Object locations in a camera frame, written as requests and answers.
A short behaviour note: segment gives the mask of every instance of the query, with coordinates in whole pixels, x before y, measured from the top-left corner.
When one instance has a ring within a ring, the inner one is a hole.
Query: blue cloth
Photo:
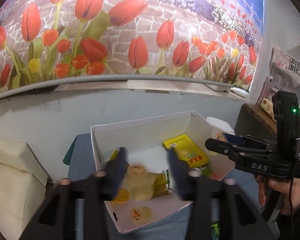
[[[93,172],[96,172],[96,166],[92,151],[90,134],[78,135],[74,145],[74,151],[68,172],[68,178],[71,181],[86,179]],[[241,189],[247,194],[254,205],[260,210],[258,205],[258,184],[252,174],[232,170],[226,178],[235,179]],[[76,239],[83,240],[83,200],[77,200],[76,208]],[[106,223],[110,240],[184,240],[188,221],[190,218],[191,206],[180,212],[166,218],[163,221],[150,225],[144,229],[122,235],[116,229],[109,213],[106,211]],[[212,221],[218,219],[218,207],[212,207]],[[279,236],[279,230],[276,223],[269,225],[275,235]]]

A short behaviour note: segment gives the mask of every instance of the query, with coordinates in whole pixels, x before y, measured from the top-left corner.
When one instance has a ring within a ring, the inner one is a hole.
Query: cardboard box
[[[206,153],[210,160],[209,168],[223,178],[234,168],[234,163],[227,156],[210,152],[204,146],[213,129],[205,118],[194,111],[94,125],[91,127],[91,141],[97,171],[104,168],[114,149],[127,147],[128,163],[140,163],[149,172],[161,173],[169,168],[162,142],[186,133]],[[121,204],[106,201],[106,207],[118,231],[125,234],[169,217],[190,203],[182,201],[176,193],[171,193],[148,201],[127,201]],[[153,215],[148,223],[140,225],[133,221],[130,211],[136,206],[146,206],[152,210]]]

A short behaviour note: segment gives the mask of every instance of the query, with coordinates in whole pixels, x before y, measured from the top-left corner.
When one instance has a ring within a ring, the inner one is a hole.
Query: black cable
[[[290,214],[291,214],[291,238],[293,237],[294,234],[294,228],[293,228],[293,212],[292,212],[292,199],[291,199],[291,194],[292,194],[292,187],[293,187],[293,179],[294,179],[294,171],[296,169],[297,165],[297,160],[298,158],[294,159],[293,165],[292,165],[292,179],[290,181],[290,188],[289,188],[289,206],[290,206]]]

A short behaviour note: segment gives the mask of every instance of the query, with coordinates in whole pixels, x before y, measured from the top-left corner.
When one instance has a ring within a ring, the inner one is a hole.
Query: snack package
[[[186,134],[164,141],[163,146],[167,149],[173,147],[178,158],[188,162],[191,169],[209,162],[204,152]]]

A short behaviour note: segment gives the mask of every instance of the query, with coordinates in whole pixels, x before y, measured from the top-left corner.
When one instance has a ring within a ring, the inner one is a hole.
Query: teal cloth
[[[74,139],[74,141],[72,142],[69,150],[67,151],[65,157],[63,158],[63,163],[65,165],[70,165],[70,162],[71,162],[71,158],[72,158],[72,154],[73,154],[73,150],[74,150],[74,145],[75,145],[75,141],[77,140],[77,137]]]

